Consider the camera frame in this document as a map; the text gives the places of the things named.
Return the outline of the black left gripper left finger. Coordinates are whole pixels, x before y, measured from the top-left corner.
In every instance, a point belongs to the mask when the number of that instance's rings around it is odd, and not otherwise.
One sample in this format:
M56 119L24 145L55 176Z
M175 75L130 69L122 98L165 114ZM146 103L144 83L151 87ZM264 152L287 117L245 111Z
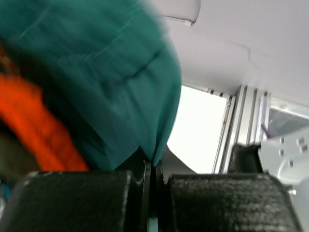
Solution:
M3 232L145 232L151 166L112 172L34 172L13 189Z

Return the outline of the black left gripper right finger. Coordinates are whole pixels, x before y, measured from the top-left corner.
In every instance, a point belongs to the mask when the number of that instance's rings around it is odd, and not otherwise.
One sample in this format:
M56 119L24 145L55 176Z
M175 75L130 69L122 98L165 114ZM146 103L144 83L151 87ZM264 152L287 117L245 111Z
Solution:
M161 232L303 231L287 188L268 174L154 172Z

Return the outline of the dark teal shorts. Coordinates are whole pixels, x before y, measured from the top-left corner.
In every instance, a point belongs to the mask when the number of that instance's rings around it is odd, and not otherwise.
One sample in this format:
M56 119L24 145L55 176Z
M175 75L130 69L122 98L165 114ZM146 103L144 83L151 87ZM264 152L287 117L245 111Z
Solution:
M144 0L3 0L0 42L89 166L137 150L157 165L181 94L179 61Z

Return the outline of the orange shorts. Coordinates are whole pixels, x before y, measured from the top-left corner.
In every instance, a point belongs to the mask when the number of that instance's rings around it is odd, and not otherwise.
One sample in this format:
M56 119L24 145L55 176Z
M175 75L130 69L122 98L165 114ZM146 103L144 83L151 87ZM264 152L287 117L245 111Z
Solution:
M44 105L42 89L20 76L19 68L0 49L0 119L35 158L40 170L87 172L67 128Z

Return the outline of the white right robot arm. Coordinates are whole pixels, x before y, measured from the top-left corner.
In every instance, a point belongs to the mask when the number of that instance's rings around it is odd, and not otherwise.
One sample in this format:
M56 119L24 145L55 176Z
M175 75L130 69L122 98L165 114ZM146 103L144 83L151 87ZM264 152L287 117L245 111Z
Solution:
M235 173L266 173L289 188L294 203L309 202L309 128L273 137L255 145L236 144Z

